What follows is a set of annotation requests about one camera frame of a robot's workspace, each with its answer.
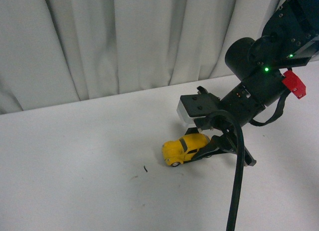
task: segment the toy car window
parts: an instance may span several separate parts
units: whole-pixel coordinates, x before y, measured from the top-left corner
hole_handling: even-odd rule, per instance
[[[192,153],[196,153],[196,152],[197,152],[197,150],[191,150],[188,152],[188,154],[192,154]]]
[[[179,141],[180,141],[181,145],[183,146],[184,152],[186,152],[186,150],[187,150],[186,142],[184,141],[183,138],[179,139]]]

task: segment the white curtain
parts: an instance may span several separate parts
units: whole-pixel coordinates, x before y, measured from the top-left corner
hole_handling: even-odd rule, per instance
[[[231,74],[280,0],[0,0],[0,112]]]

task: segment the red connector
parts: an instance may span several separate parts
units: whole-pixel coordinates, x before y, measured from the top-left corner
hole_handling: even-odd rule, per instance
[[[286,77],[283,83],[287,88],[298,98],[301,99],[306,95],[306,86],[300,80],[300,78],[293,73],[292,70],[287,70],[284,73]]]

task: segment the white table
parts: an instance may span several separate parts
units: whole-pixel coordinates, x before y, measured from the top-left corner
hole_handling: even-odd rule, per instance
[[[257,164],[244,170],[238,231],[319,230],[319,63],[295,71],[307,96],[290,95],[277,122],[243,128]],[[238,83],[229,76],[1,115],[0,230],[225,230],[236,156],[171,168],[161,146],[186,131],[180,95],[202,85],[223,97]]]

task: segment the black cylinder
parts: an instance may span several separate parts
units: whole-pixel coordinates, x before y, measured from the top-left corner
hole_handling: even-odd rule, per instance
[[[225,63],[240,81],[249,77],[255,69],[258,68],[258,66],[250,62],[247,57],[248,50],[254,42],[252,38],[242,38],[232,44],[226,52]]]

